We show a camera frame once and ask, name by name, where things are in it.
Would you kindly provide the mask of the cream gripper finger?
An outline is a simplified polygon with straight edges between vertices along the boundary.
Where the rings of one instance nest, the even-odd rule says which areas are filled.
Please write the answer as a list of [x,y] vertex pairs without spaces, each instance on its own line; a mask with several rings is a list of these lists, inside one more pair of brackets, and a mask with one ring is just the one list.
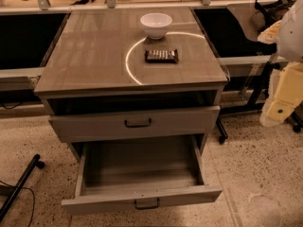
[[303,102],[303,63],[289,62],[282,70],[274,69],[269,81],[259,122],[264,127],[283,123]]

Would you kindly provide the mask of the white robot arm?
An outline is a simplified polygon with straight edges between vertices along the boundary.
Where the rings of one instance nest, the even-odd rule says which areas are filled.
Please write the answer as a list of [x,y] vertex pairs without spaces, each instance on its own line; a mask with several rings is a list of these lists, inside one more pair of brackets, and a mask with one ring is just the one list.
[[272,72],[259,119],[262,126],[273,127],[303,102],[303,0],[296,0],[281,20],[258,35],[258,41],[276,43],[277,54],[288,61],[281,71]]

